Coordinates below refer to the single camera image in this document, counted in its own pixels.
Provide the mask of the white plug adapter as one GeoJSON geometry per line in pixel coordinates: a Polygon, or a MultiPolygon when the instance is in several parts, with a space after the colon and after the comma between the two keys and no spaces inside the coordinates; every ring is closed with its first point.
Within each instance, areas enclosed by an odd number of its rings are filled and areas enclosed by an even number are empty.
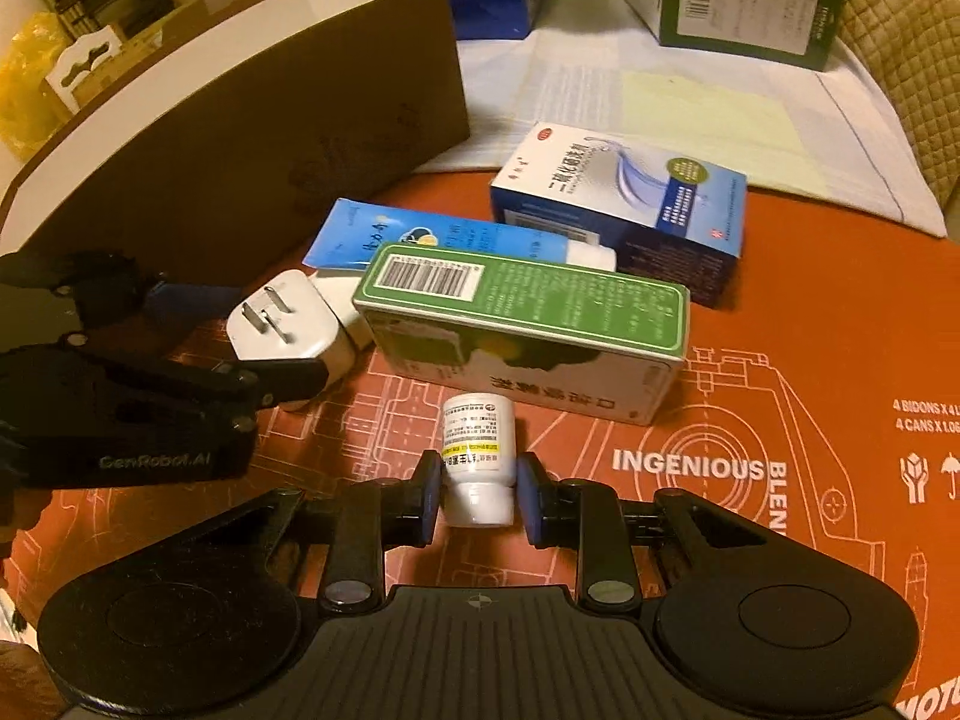
{"type": "Polygon", "coordinates": [[[301,270],[278,273],[231,310],[226,335],[241,361],[319,359],[327,382],[314,395],[280,403],[301,410],[352,370],[373,344],[366,320],[352,303],[361,271],[301,270]]]}

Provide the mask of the small white medicine bottle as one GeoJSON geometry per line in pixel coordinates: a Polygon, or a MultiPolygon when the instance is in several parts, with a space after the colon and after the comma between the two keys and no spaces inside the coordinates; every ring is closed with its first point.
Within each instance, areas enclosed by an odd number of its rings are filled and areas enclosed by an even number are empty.
{"type": "Polygon", "coordinates": [[[514,522],[516,419],[509,398],[462,394],[443,406],[443,511],[452,528],[514,522]]]}

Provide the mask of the green white medicine box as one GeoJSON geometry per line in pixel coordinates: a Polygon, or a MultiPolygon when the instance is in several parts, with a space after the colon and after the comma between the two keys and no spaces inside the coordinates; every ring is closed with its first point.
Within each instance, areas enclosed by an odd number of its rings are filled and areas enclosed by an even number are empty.
{"type": "Polygon", "coordinates": [[[383,245],[353,304],[401,376],[640,426],[690,320],[678,284],[413,244],[383,245]]]}

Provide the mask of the blue ointment tube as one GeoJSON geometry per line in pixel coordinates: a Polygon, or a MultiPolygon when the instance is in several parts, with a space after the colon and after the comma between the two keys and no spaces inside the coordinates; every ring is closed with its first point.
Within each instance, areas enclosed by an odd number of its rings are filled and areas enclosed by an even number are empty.
{"type": "Polygon", "coordinates": [[[314,270],[363,271],[382,244],[393,242],[617,270],[612,249],[556,232],[348,199],[334,203],[304,263],[314,270]]]}

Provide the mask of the yellow plastic bag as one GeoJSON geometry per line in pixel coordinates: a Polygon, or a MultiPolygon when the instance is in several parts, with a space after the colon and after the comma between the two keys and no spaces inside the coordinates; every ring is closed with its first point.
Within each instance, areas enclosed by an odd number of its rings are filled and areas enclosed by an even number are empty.
{"type": "Polygon", "coordinates": [[[70,39],[59,18],[50,11],[39,11],[23,23],[2,55],[2,142],[21,163],[29,160],[62,122],[41,86],[68,46],[70,39]]]}

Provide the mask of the brown white cardboard box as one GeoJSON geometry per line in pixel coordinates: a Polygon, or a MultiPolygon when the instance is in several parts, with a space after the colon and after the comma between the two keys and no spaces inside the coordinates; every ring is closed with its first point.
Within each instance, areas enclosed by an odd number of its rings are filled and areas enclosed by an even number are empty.
{"type": "Polygon", "coordinates": [[[2,245],[242,286],[467,135],[449,0],[239,0],[23,167],[2,245]]]}

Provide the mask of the yellow cardboard box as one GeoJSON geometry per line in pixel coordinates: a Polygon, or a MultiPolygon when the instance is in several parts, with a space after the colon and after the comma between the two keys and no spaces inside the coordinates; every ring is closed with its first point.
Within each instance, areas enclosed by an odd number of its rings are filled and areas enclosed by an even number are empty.
{"type": "Polygon", "coordinates": [[[205,0],[189,0],[135,36],[121,37],[119,28],[110,25],[78,37],[55,60],[41,91],[66,121],[151,54],[194,34],[207,16],[205,0]]]}

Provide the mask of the orange printed mat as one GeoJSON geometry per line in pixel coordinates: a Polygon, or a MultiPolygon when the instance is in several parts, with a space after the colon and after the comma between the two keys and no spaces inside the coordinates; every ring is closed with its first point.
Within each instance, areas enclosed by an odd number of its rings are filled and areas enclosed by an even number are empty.
{"type": "MultiPolygon", "coordinates": [[[[377,353],[298,411],[260,418],[244,478],[67,491],[21,533],[5,605],[31,626],[73,577],[265,489],[402,476],[438,444],[448,390],[377,353]]],[[[718,309],[695,307],[685,369],[646,427],[517,408],[517,444],[562,478],[644,499],[682,486],[883,578],[918,656],[896,703],[958,712],[958,249],[839,206],[752,192],[718,309]]]]}

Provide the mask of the blue white medicine box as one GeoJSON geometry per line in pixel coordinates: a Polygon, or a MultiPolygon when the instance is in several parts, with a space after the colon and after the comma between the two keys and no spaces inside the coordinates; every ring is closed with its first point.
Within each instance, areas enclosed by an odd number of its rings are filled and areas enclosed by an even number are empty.
{"type": "Polygon", "coordinates": [[[706,307],[742,255],[747,177],[613,135],[539,122],[490,192],[501,223],[603,245],[623,273],[683,284],[706,307]]]}

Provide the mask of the beige quilted chair back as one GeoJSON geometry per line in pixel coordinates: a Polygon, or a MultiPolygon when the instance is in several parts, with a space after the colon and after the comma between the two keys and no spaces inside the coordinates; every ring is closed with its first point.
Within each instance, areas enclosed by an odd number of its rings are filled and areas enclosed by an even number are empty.
{"type": "Polygon", "coordinates": [[[889,98],[924,181],[958,213],[958,0],[846,0],[839,37],[889,98]]]}

